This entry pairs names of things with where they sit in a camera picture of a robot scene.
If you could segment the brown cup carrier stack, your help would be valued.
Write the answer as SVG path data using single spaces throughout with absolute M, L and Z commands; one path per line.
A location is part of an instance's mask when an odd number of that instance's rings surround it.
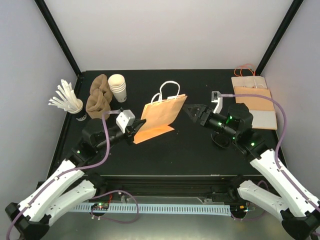
M 85 110 L 91 119 L 101 119 L 103 113 L 111 110 L 110 103 L 113 93 L 108 84 L 107 76 L 100 74 L 97 76 L 89 89 L 89 97 Z

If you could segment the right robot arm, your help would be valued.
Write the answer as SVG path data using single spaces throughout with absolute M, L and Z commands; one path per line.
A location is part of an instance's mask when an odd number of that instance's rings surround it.
M 227 137 L 273 186 L 277 195 L 238 175 L 228 187 L 228 198 L 258 205 L 273 215 L 295 240 L 305 240 L 320 226 L 320 200 L 309 192 L 283 165 L 278 154 L 269 148 L 252 129 L 253 115 L 243 103 L 235 103 L 223 116 L 204 104 L 185 104 L 183 110 L 194 123 Z

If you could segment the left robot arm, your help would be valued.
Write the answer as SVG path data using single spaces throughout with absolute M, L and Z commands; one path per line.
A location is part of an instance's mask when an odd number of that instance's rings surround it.
M 90 170 L 107 161 L 114 145 L 122 141 L 133 143 L 145 123 L 144 119 L 117 117 L 116 124 L 107 128 L 103 119 L 89 120 L 75 148 L 55 172 L 29 197 L 5 208 L 11 220 L 5 238 L 10 239 L 12 229 L 16 228 L 22 239 L 40 240 L 73 207 L 113 194 L 108 192 L 105 180 Z

